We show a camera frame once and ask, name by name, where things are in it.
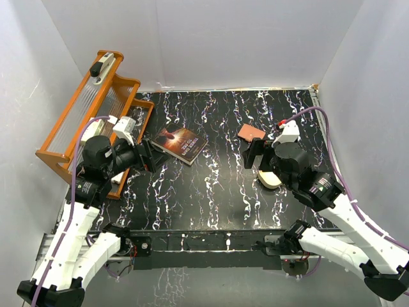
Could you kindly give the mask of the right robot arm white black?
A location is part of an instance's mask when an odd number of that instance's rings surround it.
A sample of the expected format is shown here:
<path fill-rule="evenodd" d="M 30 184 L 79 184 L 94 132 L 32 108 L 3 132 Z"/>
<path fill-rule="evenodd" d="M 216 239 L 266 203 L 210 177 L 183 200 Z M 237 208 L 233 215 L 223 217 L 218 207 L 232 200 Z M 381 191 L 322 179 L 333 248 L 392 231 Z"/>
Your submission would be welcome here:
<path fill-rule="evenodd" d="M 332 175 L 314 168 L 298 143 L 255 138 L 243 153 L 245 168 L 251 168 L 257 156 L 262 157 L 261 171 L 271 171 L 301 204 L 331 221 L 352 241 L 347 244 L 298 220 L 283 235 L 289 252 L 324 256 L 356 274 L 386 301 L 407 294 L 408 248 L 365 215 Z"/>

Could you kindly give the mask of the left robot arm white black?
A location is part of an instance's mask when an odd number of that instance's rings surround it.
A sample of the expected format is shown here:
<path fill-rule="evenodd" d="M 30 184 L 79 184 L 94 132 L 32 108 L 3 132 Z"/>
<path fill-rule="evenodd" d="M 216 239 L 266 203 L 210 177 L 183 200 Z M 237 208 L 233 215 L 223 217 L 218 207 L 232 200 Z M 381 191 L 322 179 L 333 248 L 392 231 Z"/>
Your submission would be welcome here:
<path fill-rule="evenodd" d="M 31 279 L 20 282 L 17 295 L 31 306 L 81 306 L 90 281 L 108 259 L 132 248 L 130 230 L 110 223 L 89 249 L 80 253 L 111 190 L 112 178 L 128 168 L 154 173 L 168 159 L 149 139 L 136 145 L 127 138 L 114 144 L 106 136 L 88 139 L 53 240 Z"/>

